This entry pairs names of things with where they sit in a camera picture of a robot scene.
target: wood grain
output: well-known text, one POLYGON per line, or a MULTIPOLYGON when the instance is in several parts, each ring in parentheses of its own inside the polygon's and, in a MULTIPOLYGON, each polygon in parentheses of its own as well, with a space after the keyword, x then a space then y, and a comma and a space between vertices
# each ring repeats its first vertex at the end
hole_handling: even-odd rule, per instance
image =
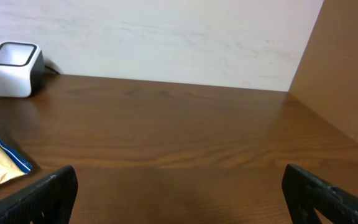
POLYGON ((71 164, 72 223, 289 223, 289 162, 358 196, 358 144, 283 92, 61 75, 0 135, 39 166, 0 198, 71 164))
POLYGON ((324 2, 290 93, 358 142, 358 1, 324 2))

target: wooden desk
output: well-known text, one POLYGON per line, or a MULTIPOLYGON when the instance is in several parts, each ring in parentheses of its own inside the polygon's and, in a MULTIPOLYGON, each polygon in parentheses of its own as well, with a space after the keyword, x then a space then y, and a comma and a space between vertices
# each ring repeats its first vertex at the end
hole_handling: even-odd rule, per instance
POLYGON ((0 135, 39 166, 0 198, 71 164, 72 223, 290 223, 290 162, 358 196, 358 145, 282 92, 62 75, 0 135))

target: white device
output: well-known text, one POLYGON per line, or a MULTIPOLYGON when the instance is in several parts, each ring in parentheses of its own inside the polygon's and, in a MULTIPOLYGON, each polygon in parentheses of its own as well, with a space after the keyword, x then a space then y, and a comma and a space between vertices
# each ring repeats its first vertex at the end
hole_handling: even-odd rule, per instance
POLYGON ((44 58, 36 44, 0 44, 0 96, 28 97, 36 91, 44 75, 44 58))

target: white wall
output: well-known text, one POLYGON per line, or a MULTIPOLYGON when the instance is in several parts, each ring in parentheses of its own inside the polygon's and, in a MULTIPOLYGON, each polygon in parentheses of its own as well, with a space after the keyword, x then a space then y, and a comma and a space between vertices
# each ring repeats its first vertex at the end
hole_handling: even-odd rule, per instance
POLYGON ((289 89, 323 0, 0 0, 63 73, 289 89))

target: black plastic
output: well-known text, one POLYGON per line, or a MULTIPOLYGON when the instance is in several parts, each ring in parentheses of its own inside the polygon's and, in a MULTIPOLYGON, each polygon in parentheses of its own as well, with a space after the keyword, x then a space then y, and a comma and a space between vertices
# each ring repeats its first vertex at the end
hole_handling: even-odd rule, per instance
POLYGON ((333 223, 358 223, 358 198, 294 164, 282 189, 294 224, 321 223, 315 209, 333 223))
POLYGON ((23 66, 26 66, 26 65, 29 64, 29 62, 30 62, 32 56, 34 55, 35 50, 37 50, 37 46, 34 45, 34 44, 25 44, 25 43, 18 43, 18 42, 3 42, 3 43, 0 44, 0 50, 2 49, 2 47, 3 47, 5 44, 17 44, 17 45, 32 46, 33 49, 32 49, 32 51, 31 51, 31 53, 30 53, 30 55, 29 55, 29 58, 27 59, 27 61, 26 61, 24 64, 22 64, 22 65, 12 65, 12 64, 0 63, 0 65, 3 65, 3 66, 12 66, 12 67, 23 67, 23 66))
POLYGON ((68 223, 78 190, 72 166, 0 200, 2 223, 68 223))

